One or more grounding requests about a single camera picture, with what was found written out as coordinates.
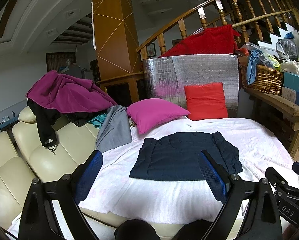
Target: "wooden stair railing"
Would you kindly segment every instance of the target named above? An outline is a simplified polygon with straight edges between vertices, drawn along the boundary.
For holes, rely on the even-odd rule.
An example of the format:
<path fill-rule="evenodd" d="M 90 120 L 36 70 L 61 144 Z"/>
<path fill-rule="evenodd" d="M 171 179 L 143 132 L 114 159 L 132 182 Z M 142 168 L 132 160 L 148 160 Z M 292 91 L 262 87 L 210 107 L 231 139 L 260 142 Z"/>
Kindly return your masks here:
<path fill-rule="evenodd" d="M 279 17 L 281 17 L 282 21 L 285 21 L 289 24 L 294 25 L 296 24 L 299 27 L 299 12 L 293 2 L 291 0 L 266 0 L 266 6 L 271 9 L 271 13 L 267 13 L 265 9 L 265 5 L 262 0 L 256 0 L 258 3 L 255 3 L 252 5 L 252 0 L 240 0 L 241 3 L 239 3 L 237 0 L 230 0 L 230 8 L 231 10 L 225 11 L 225 8 L 223 7 L 223 4 L 221 2 L 222 0 L 207 0 L 203 2 L 202 4 L 188 10 L 187 12 L 183 13 L 170 23 L 166 24 L 164 27 L 162 27 L 160 30 L 158 30 L 156 33 L 154 33 L 152 36 L 150 36 L 143 44 L 141 44 L 137 48 L 137 52 L 141 54 L 142 59 L 148 59 L 147 54 L 147 46 L 151 44 L 156 39 L 158 40 L 158 45 L 160 47 L 161 54 L 163 55 L 166 52 L 166 46 L 165 46 L 165 40 L 164 40 L 164 33 L 170 30 L 175 25 L 179 26 L 179 31 L 181 34 L 182 39 L 185 39 L 187 37 L 186 33 L 186 26 L 184 19 L 191 16 L 194 13 L 198 13 L 202 28 L 200 30 L 197 30 L 195 33 L 198 33 L 206 28 L 208 28 L 210 25 L 213 27 L 216 27 L 216 22 L 221 21 L 222 25 L 226 25 L 226 16 L 229 14 L 232 22 L 232 27 L 237 30 L 239 27 L 242 33 L 242 41 L 245 43 L 249 41 L 249 35 L 247 33 L 246 26 L 253 27 L 256 30 L 256 34 L 259 38 L 259 40 L 263 40 L 262 31 L 259 27 L 258 21 L 261 19 L 265 19 L 266 21 L 266 27 L 267 30 L 271 33 L 273 33 L 273 26 L 270 18 L 274 19 L 275 25 L 278 27 L 281 27 L 281 22 Z M 240 4 L 245 3 L 247 8 L 249 9 L 249 13 L 251 17 L 249 17 L 247 11 L 245 10 L 245 5 L 240 6 Z M 219 12 L 219 18 L 214 19 L 210 22 L 207 22 L 206 15 L 204 11 L 204 7 L 214 4 L 216 9 Z M 261 11 L 263 12 L 263 15 L 256 16 L 254 8 L 256 6 L 259 6 Z M 238 37 L 236 40 L 238 43 L 241 42 L 240 38 Z"/>

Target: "cream leather sofa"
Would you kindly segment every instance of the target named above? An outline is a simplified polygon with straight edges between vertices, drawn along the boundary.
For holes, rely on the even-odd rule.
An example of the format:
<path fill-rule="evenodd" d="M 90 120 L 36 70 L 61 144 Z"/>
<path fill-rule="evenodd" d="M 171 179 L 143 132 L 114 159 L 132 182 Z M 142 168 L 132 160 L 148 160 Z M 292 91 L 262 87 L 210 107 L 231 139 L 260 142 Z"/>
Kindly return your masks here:
<path fill-rule="evenodd" d="M 92 124 L 77 127 L 65 116 L 53 126 L 59 144 L 54 152 L 42 146 L 38 136 L 36 117 L 25 107 L 12 132 L 21 154 L 36 175 L 44 182 L 58 180 L 65 173 L 73 173 L 95 149 L 98 129 Z"/>
<path fill-rule="evenodd" d="M 8 229 L 23 209 L 34 178 L 6 131 L 0 133 L 0 226 Z"/>

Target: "stair step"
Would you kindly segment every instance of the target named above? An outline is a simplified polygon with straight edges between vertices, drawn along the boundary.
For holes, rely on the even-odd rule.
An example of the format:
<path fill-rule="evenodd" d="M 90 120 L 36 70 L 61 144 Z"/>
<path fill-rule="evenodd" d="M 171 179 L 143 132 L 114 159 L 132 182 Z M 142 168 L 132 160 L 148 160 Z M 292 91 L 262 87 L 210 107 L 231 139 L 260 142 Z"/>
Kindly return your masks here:
<path fill-rule="evenodd" d="M 265 49 L 267 53 L 278 57 L 278 54 L 276 52 L 276 43 L 278 42 L 278 40 L 283 39 L 287 33 L 295 30 L 293 26 L 289 25 L 286 22 L 281 22 L 281 26 L 282 28 L 274 25 L 274 33 L 270 33 L 267 30 L 262 30 L 264 39 L 263 41 L 259 40 L 257 33 L 254 31 L 253 34 L 250 35 L 250 42 L 260 46 L 262 49 Z"/>

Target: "pink pillow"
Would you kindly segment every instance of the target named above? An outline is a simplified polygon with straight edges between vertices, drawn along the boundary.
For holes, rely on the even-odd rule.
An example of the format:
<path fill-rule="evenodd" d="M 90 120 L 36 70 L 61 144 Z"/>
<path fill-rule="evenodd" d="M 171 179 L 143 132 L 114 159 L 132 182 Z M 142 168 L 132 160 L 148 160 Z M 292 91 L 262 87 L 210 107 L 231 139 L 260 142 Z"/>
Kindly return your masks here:
<path fill-rule="evenodd" d="M 154 126 L 190 114 L 184 108 L 160 98 L 149 98 L 131 104 L 127 114 L 136 123 L 140 134 Z"/>

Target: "black jacket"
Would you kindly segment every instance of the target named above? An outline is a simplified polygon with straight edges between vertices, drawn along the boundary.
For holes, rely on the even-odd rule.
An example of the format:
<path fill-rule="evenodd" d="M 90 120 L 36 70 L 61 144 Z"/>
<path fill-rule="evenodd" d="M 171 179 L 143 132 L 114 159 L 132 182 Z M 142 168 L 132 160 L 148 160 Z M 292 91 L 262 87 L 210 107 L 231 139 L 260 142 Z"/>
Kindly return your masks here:
<path fill-rule="evenodd" d="M 28 99 L 27 105 L 36 116 L 36 124 L 39 139 L 44 147 L 53 147 L 57 144 L 57 136 L 52 127 L 58 118 L 60 118 L 60 112 L 56 109 L 46 109 L 32 99 Z M 78 127 L 83 126 L 97 113 L 69 113 L 67 114 L 68 120 Z"/>

